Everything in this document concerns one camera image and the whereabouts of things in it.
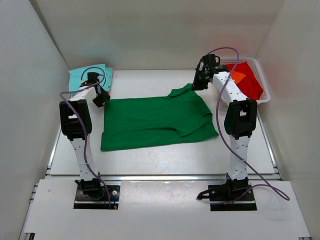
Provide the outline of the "green t shirt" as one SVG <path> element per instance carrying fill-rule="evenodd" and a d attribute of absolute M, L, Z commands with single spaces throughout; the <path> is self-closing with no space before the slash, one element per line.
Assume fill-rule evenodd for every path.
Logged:
<path fill-rule="evenodd" d="M 100 149 L 197 143 L 218 135 L 211 110 L 188 83 L 167 96 L 111 99 L 104 107 Z"/>

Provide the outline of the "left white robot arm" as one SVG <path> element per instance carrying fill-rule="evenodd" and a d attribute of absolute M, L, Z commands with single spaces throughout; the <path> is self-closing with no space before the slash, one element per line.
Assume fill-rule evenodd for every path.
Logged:
<path fill-rule="evenodd" d="M 100 172 L 94 162 L 90 145 L 90 134 L 93 130 L 89 103 L 94 103 L 98 108 L 110 100 L 110 95 L 101 84 L 106 80 L 106 73 L 99 74 L 84 71 L 87 79 L 80 84 L 76 91 L 63 91 L 59 94 L 60 126 L 64 136 L 72 145 L 79 167 L 79 180 L 76 184 L 84 195 L 94 201 L 104 199 L 111 201 L 111 194 L 106 183 L 102 180 Z"/>

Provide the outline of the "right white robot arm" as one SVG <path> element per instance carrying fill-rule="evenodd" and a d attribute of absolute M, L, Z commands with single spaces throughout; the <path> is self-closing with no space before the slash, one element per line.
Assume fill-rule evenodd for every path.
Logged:
<path fill-rule="evenodd" d="M 242 93 L 231 78 L 229 69 L 220 65 L 220 58 L 215 54 L 208 54 L 200 59 L 191 89 L 204 90 L 209 83 L 218 89 L 219 98 L 227 104 L 224 129 L 230 139 L 230 164 L 225 183 L 209 187 L 197 199 L 215 197 L 217 201 L 232 201 L 249 188 L 246 160 L 249 141 L 256 129 L 258 104 Z"/>

